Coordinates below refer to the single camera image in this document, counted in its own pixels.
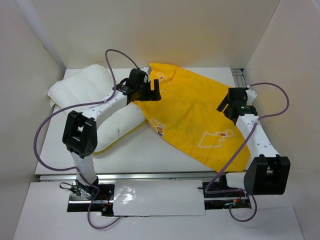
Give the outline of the yellow pikachu pillowcase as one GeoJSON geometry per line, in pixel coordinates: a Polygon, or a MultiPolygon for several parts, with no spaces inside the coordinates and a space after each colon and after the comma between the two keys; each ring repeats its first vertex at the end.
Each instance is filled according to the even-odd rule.
{"type": "Polygon", "coordinates": [[[173,147],[219,172],[244,142],[217,107],[229,87],[182,67],[151,63],[159,101],[137,101],[152,128],[173,147]]]}

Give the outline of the white pillow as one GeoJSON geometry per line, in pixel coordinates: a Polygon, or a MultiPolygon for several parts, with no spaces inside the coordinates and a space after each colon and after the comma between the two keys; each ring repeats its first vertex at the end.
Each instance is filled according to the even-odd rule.
{"type": "MultiPolygon", "coordinates": [[[[93,64],[57,81],[48,90],[48,96],[62,109],[101,101],[112,91],[113,86],[110,71],[101,65],[93,64]]],[[[102,154],[123,136],[136,131],[146,122],[142,110],[133,102],[116,111],[98,128],[97,147],[93,154],[102,154]]]]}

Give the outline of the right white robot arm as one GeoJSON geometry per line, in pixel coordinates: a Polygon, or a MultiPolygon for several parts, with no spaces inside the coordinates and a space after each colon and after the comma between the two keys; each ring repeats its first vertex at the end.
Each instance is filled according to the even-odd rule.
{"type": "Polygon", "coordinates": [[[241,132],[250,152],[251,161],[245,172],[229,172],[218,184],[223,196],[230,196],[235,189],[249,195],[282,195],[285,192],[291,163],[272,146],[256,108],[252,105],[257,93],[247,87],[228,89],[217,110],[223,112],[241,132]]]}

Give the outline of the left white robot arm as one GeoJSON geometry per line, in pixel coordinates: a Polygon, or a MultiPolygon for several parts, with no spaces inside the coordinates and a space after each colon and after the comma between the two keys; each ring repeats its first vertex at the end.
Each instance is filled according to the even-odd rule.
{"type": "Polygon", "coordinates": [[[133,68],[127,78],[114,86],[99,103],[83,112],[67,115],[62,142],[70,152],[76,169],[73,192],[92,200],[99,193],[99,179],[94,169],[93,153],[98,145],[97,130],[118,110],[134,101],[161,100],[159,81],[151,83],[151,67],[133,68]]]}

